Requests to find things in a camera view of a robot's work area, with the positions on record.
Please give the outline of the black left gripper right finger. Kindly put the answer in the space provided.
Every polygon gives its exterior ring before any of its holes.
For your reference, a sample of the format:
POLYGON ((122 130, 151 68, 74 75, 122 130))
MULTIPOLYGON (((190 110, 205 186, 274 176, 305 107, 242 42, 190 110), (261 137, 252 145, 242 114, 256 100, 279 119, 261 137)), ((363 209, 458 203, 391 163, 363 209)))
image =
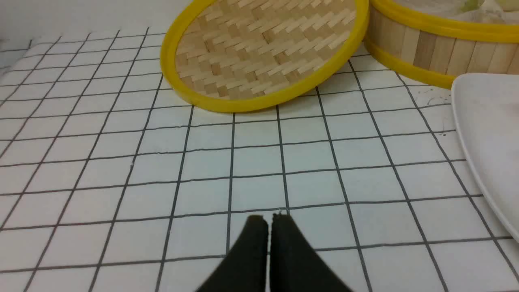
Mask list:
POLYGON ((272 217, 269 274, 272 292, 352 291, 314 251, 289 215, 272 217))

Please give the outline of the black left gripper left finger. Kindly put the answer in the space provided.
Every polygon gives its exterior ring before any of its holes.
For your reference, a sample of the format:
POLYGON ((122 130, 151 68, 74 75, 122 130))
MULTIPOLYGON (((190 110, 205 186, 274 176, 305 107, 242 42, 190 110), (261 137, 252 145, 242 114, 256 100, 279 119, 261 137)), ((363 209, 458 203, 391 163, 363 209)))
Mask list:
POLYGON ((264 292, 268 224, 251 215, 221 263, 198 288, 199 292, 264 292))

